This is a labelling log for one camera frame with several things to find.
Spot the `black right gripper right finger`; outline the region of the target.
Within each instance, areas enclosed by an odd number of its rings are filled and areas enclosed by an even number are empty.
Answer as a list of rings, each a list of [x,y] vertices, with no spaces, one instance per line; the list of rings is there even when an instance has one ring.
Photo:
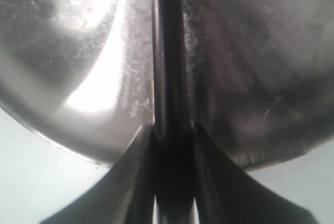
[[[313,215],[250,177],[193,124],[200,223],[313,223]]]

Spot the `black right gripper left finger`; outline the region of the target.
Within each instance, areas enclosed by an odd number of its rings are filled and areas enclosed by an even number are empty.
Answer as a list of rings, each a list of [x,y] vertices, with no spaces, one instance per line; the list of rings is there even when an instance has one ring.
[[[151,125],[143,125],[121,159],[90,190],[43,223],[152,223]]]

